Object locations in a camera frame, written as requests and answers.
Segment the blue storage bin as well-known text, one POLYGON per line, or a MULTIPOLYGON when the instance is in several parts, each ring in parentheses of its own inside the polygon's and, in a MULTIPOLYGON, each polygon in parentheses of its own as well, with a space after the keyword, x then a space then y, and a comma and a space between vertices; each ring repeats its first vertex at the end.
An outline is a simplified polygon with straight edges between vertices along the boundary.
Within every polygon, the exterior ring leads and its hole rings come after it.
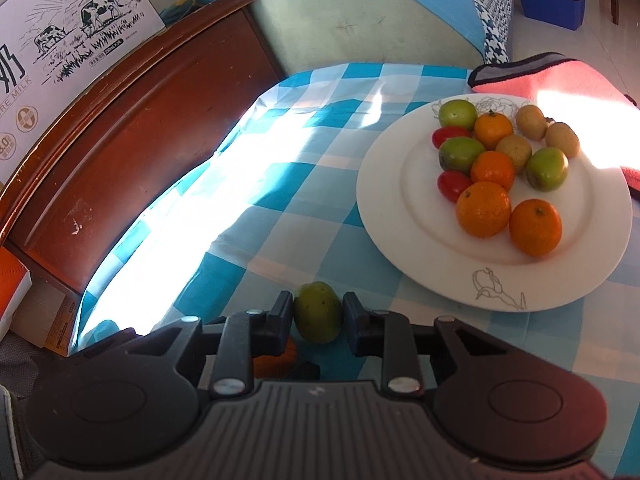
POLYGON ((520 0, 526 18, 577 30, 584 20, 587 0, 520 0))

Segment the lone green fruit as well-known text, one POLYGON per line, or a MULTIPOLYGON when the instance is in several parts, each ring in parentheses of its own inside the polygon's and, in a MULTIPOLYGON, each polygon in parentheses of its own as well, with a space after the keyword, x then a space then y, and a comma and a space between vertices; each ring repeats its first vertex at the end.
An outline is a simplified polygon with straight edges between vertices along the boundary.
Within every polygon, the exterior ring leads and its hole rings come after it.
POLYGON ((467 176, 480 154, 486 148, 480 141, 468 136, 456 136, 445 141, 439 148, 439 166, 445 171, 457 171, 467 176))

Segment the skim milk carton box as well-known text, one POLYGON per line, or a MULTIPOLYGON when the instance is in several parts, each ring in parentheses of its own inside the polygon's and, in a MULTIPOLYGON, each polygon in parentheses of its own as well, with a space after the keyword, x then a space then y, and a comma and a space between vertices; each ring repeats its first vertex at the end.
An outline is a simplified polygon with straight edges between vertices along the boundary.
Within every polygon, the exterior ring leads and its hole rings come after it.
POLYGON ((149 0, 1 6, 1 181, 93 81, 164 27, 149 0))

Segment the brown kiwi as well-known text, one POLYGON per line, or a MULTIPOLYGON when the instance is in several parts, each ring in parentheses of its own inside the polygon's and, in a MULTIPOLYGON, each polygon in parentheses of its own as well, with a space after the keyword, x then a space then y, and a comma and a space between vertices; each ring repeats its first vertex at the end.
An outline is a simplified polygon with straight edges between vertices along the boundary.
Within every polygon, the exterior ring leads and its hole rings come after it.
POLYGON ((496 146, 496 151, 511 159, 516 174, 521 174, 524 171, 533 155, 529 140, 518 134, 511 134, 501 139, 496 146))
POLYGON ((542 140, 548 129, 547 118, 534 104, 521 106, 515 115, 515 120, 520 133, 529 140, 542 140))
POLYGON ((544 135, 547 148, 557 148, 567 158, 574 158, 580 153, 580 142, 574 130, 565 122, 554 122, 544 135))

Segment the cardboard box on floor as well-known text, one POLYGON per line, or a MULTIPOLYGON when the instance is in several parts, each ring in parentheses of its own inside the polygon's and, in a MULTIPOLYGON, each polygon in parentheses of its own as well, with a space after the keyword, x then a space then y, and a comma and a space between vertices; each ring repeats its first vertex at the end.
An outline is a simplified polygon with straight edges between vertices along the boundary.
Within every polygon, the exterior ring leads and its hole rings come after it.
POLYGON ((37 348, 69 356, 77 332, 78 302, 77 295, 34 276, 13 315, 10 331, 37 348))

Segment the blue checkered tablecloth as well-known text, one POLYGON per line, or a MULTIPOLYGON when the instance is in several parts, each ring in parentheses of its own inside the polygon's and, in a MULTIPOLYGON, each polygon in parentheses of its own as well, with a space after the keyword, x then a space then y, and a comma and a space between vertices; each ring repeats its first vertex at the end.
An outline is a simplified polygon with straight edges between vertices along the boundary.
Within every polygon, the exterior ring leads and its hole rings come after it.
POLYGON ((540 313, 462 307, 403 276, 375 248, 356 204, 360 162, 392 122, 468 91, 459 67, 350 63, 294 75, 260 96, 214 156, 147 209, 93 275, 77 349, 133 328, 269 308, 322 281, 370 309, 427 324, 451 314, 581 374, 604 394, 596 461, 639 472, 639 242, 586 298, 540 313))

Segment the small orange tangerine front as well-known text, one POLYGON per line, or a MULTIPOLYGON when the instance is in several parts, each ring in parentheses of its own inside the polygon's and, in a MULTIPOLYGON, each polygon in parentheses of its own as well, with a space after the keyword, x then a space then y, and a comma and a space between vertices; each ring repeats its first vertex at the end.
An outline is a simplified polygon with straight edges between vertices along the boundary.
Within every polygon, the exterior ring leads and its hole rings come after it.
POLYGON ((509 117, 490 110, 476 118, 473 133, 486 150, 494 150, 502 139, 512 136, 514 128, 509 117))

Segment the orange white box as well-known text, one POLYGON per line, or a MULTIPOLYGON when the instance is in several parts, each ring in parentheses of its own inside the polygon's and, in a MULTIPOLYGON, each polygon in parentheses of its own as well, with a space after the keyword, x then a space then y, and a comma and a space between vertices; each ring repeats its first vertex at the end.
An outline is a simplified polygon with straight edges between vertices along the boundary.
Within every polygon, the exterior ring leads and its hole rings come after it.
POLYGON ((29 270, 6 248, 0 249, 0 339, 6 336, 16 309, 32 287, 29 270))

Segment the dark red wooden headboard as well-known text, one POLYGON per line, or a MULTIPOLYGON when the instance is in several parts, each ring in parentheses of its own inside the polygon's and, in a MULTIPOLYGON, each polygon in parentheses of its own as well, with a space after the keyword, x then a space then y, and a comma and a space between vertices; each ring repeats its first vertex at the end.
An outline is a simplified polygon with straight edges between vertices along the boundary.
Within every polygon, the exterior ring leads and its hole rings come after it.
POLYGON ((1 243, 32 274, 80 297, 138 215, 282 80, 256 1, 217 0, 169 26, 35 144, 1 193, 1 243))

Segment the blue and green cushion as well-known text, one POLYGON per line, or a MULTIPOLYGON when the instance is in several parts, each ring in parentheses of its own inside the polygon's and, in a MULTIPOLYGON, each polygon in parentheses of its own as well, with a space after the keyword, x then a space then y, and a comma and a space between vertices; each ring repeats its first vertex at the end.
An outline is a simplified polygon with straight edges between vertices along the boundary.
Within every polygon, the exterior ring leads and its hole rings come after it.
POLYGON ((484 58, 474 0, 255 0, 250 15, 289 74, 346 62, 473 68, 484 58))

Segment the orange tangerine with stem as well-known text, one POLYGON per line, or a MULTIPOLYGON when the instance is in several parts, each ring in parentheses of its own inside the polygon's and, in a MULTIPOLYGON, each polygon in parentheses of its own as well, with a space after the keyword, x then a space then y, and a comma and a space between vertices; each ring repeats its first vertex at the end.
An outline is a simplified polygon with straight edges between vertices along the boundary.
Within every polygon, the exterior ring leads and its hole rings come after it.
POLYGON ((484 151, 474 160, 470 171, 473 182, 492 182, 509 192, 515 180, 514 163, 497 151, 484 151))

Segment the white ceramic plate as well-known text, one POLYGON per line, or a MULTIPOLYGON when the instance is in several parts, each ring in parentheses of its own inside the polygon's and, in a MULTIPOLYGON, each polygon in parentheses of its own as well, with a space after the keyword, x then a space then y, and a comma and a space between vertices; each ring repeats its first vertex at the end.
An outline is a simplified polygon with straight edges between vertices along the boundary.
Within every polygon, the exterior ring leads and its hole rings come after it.
POLYGON ((512 203, 541 198, 559 211, 563 236, 549 255, 526 256, 506 231, 484 240, 469 236, 436 184, 442 168, 431 135, 441 106, 436 100, 397 119, 363 157, 357 206, 382 255, 432 292, 491 311, 562 307, 603 284, 622 261, 631 234, 622 170, 588 145, 570 161, 568 177, 555 191, 515 181, 512 203))

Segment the red cherry tomato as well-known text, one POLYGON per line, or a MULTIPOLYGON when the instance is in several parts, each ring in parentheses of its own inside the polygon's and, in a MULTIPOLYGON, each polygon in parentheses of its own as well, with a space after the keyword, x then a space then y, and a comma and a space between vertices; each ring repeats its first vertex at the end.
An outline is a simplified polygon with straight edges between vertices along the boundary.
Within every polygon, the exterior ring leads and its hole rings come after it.
POLYGON ((454 170, 443 171, 437 178, 437 187, 450 203, 457 203, 460 195, 471 185, 472 180, 462 172, 454 170))
POLYGON ((446 126, 440 127, 434 131, 432 134, 432 144, 436 150, 439 150, 442 144, 444 144, 449 139, 460 138, 463 136, 464 138, 469 138, 471 133, 468 129, 459 127, 459 126, 446 126))

